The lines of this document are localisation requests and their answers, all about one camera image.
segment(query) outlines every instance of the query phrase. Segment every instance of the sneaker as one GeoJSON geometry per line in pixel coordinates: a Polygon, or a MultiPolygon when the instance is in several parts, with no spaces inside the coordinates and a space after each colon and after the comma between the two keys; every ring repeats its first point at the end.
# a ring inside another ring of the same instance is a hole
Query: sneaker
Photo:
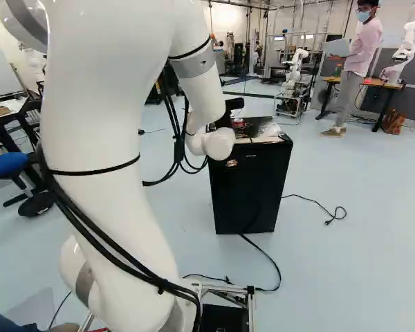
{"type": "Polygon", "coordinates": [[[340,130],[340,132],[337,133],[337,131],[335,130],[335,128],[330,128],[329,130],[323,131],[321,133],[321,136],[326,136],[326,137],[343,137],[342,130],[340,130]]]}
{"type": "Polygon", "coordinates": [[[77,324],[65,323],[56,327],[53,327],[50,332],[77,332],[80,326],[77,324]]]}

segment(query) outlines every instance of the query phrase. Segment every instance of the hair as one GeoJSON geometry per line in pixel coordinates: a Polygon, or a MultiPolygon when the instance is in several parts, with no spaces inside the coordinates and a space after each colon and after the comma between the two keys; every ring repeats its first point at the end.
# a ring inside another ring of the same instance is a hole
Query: hair
{"type": "Polygon", "coordinates": [[[370,5],[372,7],[376,7],[378,6],[378,0],[358,0],[358,5],[359,6],[363,6],[363,5],[370,5]]]}

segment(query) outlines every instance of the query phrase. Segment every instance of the gray ring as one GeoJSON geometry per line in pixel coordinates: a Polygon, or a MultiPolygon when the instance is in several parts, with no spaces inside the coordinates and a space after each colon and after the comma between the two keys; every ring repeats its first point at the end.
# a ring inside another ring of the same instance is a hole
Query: gray ring
{"type": "Polygon", "coordinates": [[[23,0],[6,0],[15,19],[43,45],[48,45],[48,31],[33,17],[23,0]]]}
{"type": "Polygon", "coordinates": [[[214,50],[212,50],[212,45],[209,43],[202,53],[194,57],[170,60],[170,62],[179,78],[197,77],[206,73],[215,65],[214,50]]]}
{"type": "Polygon", "coordinates": [[[86,262],[83,264],[82,269],[78,273],[77,280],[75,281],[75,294],[86,307],[89,305],[89,293],[91,292],[94,281],[95,278],[92,274],[91,267],[86,262]]]}

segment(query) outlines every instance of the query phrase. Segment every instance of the wooden table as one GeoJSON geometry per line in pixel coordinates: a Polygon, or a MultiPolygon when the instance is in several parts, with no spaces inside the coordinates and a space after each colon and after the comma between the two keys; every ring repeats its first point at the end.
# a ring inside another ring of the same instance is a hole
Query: wooden table
{"type": "MultiPolygon", "coordinates": [[[[323,80],[325,82],[327,82],[327,88],[326,88],[326,93],[324,94],[324,101],[323,101],[323,104],[322,104],[322,107],[321,107],[321,113],[315,118],[317,120],[320,120],[320,119],[324,118],[325,116],[327,116],[328,114],[332,113],[330,111],[326,111],[326,106],[327,106],[327,103],[329,102],[329,98],[331,96],[332,86],[334,86],[335,84],[341,83],[341,77],[331,76],[331,77],[325,77],[323,80]]],[[[386,98],[386,101],[385,101],[385,103],[382,107],[382,111],[380,113],[380,116],[379,116],[376,124],[372,128],[373,132],[377,132],[378,129],[381,127],[382,119],[384,118],[384,115],[386,114],[386,112],[389,108],[392,97],[394,96],[394,92],[403,90],[405,88],[406,84],[405,83],[404,84],[390,84],[390,83],[387,83],[386,81],[380,80],[379,78],[366,77],[361,85],[377,86],[379,88],[386,89],[386,91],[387,91],[387,98],[386,98]]]]}

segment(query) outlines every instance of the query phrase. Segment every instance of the brown bag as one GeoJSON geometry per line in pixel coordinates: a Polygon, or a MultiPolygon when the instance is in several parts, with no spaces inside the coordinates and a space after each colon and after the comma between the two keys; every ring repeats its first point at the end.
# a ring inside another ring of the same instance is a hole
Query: brown bag
{"type": "Polygon", "coordinates": [[[406,117],[397,112],[397,110],[392,109],[382,120],[382,130],[385,133],[399,135],[404,121],[406,121],[406,117]]]}

